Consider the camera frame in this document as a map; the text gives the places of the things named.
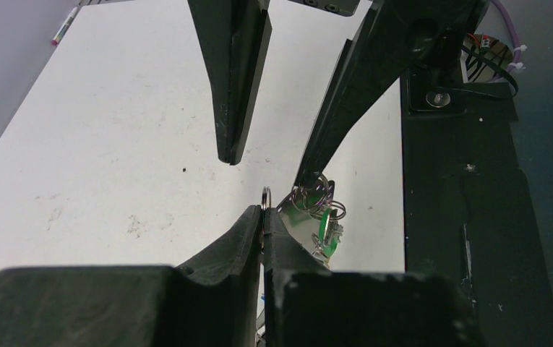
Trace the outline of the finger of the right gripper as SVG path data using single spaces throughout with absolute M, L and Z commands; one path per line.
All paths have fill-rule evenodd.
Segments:
M 450 72 L 486 1 L 373 1 L 347 40 L 301 157 L 295 187 L 314 185 L 355 123 L 411 67 Z
M 218 158 L 241 162 L 272 26 L 269 1 L 192 0 L 189 9 L 212 93 Z

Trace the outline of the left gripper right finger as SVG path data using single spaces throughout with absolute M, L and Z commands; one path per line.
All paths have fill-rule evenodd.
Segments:
M 333 272 L 265 212 L 268 346 L 480 346 L 466 297 L 416 273 Z

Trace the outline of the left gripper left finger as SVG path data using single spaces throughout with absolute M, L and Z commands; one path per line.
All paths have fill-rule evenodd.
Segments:
M 260 207 L 177 267 L 0 271 L 0 346 L 253 346 Z

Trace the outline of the green key tag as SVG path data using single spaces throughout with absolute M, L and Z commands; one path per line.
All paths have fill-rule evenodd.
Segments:
M 319 233 L 318 247 L 326 257 L 332 257 L 339 244 L 340 225 L 336 220 L 337 213 L 332 208 L 328 208 L 323 213 Z

